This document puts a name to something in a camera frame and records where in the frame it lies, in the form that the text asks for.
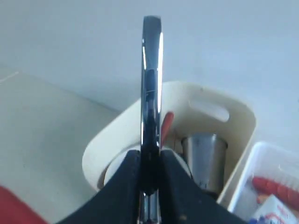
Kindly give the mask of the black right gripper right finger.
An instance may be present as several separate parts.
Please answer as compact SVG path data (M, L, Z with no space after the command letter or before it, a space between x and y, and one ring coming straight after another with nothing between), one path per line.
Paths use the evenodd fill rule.
M181 167L174 153L160 154L159 202L163 224L244 224L205 194Z

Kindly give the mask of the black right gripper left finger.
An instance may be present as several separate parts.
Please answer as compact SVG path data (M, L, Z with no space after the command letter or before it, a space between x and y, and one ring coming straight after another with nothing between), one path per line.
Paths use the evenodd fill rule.
M140 152L130 150L116 173L93 198L60 224L136 224Z

